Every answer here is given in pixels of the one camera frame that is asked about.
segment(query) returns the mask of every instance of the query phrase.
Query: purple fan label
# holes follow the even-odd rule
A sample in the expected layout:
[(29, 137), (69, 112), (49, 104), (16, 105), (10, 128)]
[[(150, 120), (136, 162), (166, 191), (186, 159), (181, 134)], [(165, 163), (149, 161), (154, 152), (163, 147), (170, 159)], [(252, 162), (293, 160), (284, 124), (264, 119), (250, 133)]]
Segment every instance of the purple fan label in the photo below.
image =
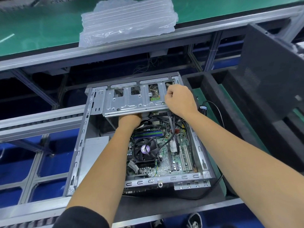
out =
[(140, 148), (140, 150), (141, 150), (141, 152), (142, 152), (143, 154), (147, 154), (147, 153), (150, 152), (150, 146), (147, 145), (146, 150), (145, 150), (145, 146), (146, 146), (146, 145), (143, 145), (143, 146)]

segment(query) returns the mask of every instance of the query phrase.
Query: person's right arm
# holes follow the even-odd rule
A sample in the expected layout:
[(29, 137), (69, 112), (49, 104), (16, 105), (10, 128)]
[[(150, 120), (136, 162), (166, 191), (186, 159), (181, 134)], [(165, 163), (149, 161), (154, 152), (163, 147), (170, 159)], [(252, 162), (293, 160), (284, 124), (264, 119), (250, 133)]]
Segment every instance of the person's right arm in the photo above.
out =
[(195, 130), (233, 189), (265, 227), (304, 227), (304, 176), (200, 114), (186, 86), (169, 86), (165, 102)]

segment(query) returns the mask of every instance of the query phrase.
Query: black sleeve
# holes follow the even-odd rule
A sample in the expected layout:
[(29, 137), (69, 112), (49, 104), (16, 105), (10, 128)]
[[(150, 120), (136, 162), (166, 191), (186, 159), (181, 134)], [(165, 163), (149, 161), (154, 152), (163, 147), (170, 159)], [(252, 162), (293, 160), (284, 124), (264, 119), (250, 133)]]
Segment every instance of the black sleeve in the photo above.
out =
[(53, 228), (109, 228), (107, 220), (95, 211), (82, 206), (65, 210), (56, 220)]

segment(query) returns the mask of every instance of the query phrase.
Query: black cooling fan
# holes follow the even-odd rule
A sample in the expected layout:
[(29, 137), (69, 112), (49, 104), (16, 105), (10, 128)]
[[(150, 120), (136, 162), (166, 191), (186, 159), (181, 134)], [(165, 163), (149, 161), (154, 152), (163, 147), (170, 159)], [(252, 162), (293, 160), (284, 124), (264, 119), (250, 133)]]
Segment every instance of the black cooling fan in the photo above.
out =
[(157, 141), (156, 139), (148, 142), (149, 138), (137, 139), (133, 146), (134, 163), (137, 165), (154, 163), (155, 159), (159, 161), (158, 153), (156, 153)]

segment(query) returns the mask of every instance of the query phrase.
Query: plastic bag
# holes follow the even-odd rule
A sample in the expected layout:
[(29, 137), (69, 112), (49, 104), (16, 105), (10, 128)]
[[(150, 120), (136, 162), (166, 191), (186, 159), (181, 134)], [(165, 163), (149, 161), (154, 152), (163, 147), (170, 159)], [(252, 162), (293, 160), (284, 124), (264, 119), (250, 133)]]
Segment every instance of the plastic bag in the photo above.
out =
[(100, 1), (81, 16), (79, 47), (169, 33), (178, 21), (171, 0)]

